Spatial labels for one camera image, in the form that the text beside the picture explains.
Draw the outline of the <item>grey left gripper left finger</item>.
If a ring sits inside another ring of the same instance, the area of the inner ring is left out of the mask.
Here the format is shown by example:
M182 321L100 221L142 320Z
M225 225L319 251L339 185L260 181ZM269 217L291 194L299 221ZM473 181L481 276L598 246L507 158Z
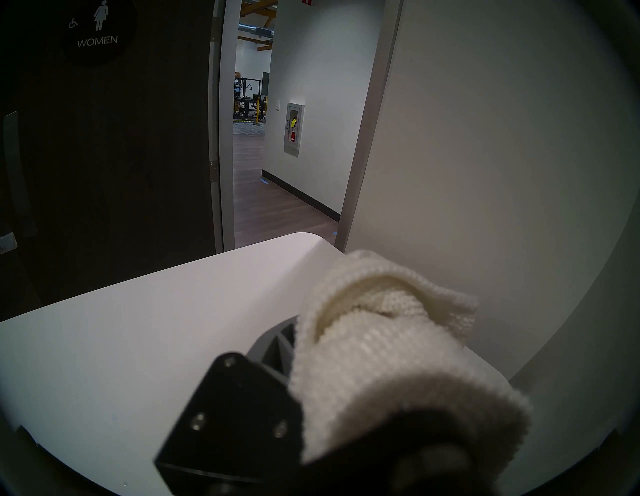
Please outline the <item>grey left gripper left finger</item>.
M296 323L213 361L155 458L172 495L238 494L300 466L302 408L288 389Z

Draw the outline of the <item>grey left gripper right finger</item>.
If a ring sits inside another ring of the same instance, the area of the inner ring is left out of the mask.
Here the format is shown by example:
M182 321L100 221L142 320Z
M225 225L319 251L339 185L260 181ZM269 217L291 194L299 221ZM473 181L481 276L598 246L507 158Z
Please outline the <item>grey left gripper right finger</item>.
M300 495L497 495L444 411L401 413L300 468Z

